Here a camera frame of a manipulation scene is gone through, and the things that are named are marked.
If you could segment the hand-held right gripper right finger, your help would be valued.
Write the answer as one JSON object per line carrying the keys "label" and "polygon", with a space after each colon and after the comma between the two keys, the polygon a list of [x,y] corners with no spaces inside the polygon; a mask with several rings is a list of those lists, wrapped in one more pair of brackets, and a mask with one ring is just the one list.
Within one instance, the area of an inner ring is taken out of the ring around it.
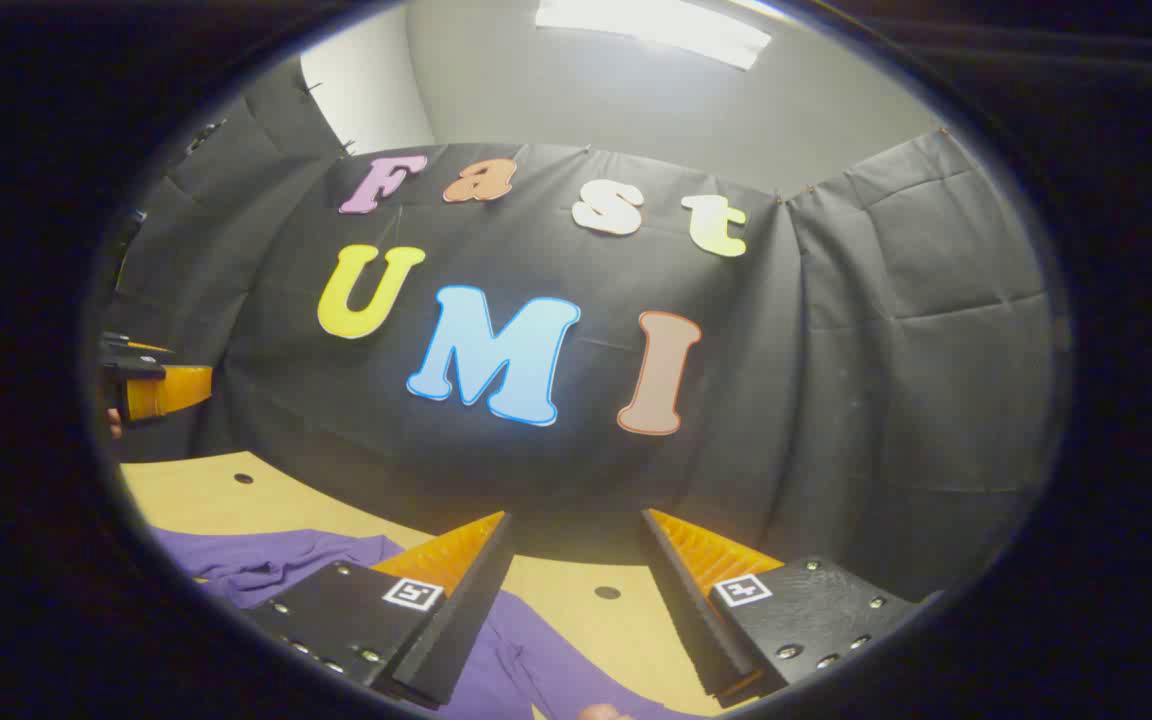
{"label": "hand-held right gripper right finger", "polygon": [[657,509],[641,521],[672,623],[722,708],[859,655],[924,607],[814,553],[778,560]]}

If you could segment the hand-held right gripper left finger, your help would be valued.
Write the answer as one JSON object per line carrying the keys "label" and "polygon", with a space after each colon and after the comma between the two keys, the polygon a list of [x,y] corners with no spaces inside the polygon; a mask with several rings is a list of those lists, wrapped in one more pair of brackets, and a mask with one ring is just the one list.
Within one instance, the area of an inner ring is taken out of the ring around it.
{"label": "hand-held right gripper left finger", "polygon": [[494,511],[372,564],[338,561],[244,612],[326,670],[376,694],[448,705],[511,564]]}

